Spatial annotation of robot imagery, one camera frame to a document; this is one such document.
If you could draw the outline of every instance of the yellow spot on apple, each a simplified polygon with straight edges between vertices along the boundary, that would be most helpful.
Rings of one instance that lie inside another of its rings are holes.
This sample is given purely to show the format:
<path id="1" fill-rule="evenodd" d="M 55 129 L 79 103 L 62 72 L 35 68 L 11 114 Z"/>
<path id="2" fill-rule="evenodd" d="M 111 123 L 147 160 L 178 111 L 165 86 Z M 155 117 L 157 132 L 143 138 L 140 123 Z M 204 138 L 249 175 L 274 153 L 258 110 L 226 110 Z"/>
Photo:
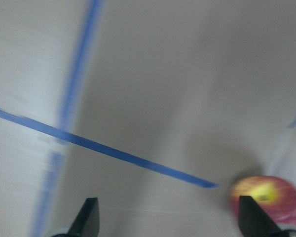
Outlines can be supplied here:
<path id="1" fill-rule="evenodd" d="M 248 195 L 252 196 L 258 202 L 274 202 L 279 197 L 273 183 L 257 185 L 249 191 Z"/>

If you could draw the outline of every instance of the red apple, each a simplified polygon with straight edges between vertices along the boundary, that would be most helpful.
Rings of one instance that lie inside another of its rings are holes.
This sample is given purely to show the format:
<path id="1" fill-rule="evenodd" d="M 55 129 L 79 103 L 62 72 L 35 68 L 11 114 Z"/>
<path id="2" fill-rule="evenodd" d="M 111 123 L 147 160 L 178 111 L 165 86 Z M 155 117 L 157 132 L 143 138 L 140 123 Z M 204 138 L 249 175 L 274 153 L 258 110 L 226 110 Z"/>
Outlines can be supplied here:
<path id="1" fill-rule="evenodd" d="M 238 219 L 239 196 L 251 196 L 276 223 L 296 226 L 296 188 L 273 176 L 253 176 L 239 180 L 230 194 Z"/>

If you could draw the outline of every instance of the apple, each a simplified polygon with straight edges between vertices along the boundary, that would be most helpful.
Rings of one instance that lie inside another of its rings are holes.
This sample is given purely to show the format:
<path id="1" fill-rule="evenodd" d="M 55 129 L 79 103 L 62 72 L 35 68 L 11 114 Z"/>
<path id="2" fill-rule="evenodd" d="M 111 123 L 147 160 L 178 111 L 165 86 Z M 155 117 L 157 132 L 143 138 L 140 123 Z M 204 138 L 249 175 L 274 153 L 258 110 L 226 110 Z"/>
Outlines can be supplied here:
<path id="1" fill-rule="evenodd" d="M 275 223 L 296 227 L 296 188 L 289 182 L 273 176 L 252 176 L 239 180 L 230 193 L 236 219 L 239 196 L 251 196 Z"/>

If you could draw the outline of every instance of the white surface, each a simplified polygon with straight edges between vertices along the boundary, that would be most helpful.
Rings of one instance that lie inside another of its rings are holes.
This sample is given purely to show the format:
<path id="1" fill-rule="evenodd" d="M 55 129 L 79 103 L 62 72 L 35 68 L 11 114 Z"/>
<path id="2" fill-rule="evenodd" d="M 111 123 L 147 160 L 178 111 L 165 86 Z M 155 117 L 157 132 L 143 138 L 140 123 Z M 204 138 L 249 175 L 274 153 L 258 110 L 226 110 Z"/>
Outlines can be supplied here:
<path id="1" fill-rule="evenodd" d="M 56 125 L 85 6 L 0 1 L 1 108 Z M 232 237 L 237 177 L 296 184 L 296 1 L 106 0 L 96 34 L 73 132 L 221 187 L 68 145 L 46 230 L 99 197 L 101 237 Z M 0 235 L 28 232 L 49 139 L 0 119 L 0 208 L 18 206 L 0 211 Z M 13 162 L 26 164 L 21 174 Z"/>

